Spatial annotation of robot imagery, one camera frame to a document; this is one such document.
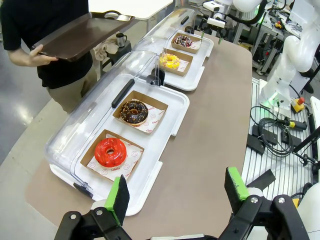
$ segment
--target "khaki pants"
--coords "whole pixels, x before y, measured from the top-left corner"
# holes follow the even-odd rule
[[[59,88],[46,88],[49,95],[68,114],[80,103],[82,97],[97,83],[97,73],[92,65],[88,73],[81,79]]]

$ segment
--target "hand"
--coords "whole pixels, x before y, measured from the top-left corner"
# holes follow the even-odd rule
[[[29,53],[27,65],[29,67],[38,67],[48,65],[51,61],[57,61],[58,58],[52,56],[41,55],[39,52],[44,48],[41,44]]]

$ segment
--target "red emergency stop button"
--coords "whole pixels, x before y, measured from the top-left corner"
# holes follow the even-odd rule
[[[298,104],[302,105],[304,103],[305,103],[305,98],[304,97],[300,97],[299,100],[298,100]]]

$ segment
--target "donut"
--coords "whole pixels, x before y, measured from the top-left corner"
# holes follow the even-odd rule
[[[180,65],[180,59],[176,55],[169,53],[163,54],[159,58],[159,61],[160,65],[175,70],[178,69]]]
[[[148,117],[148,108],[139,100],[127,101],[120,110],[120,117],[132,126],[143,124]]]
[[[106,168],[120,166],[127,157],[125,144],[115,137],[105,138],[95,146],[94,157]]]
[[[189,48],[192,45],[192,40],[188,36],[177,36],[174,43]]]

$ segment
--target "chocolate donut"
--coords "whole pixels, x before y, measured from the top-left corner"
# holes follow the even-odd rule
[[[127,101],[120,110],[120,117],[132,126],[144,123],[148,117],[148,108],[139,100]]]
[[[174,43],[189,48],[192,45],[192,40],[188,36],[180,35],[174,39]]]

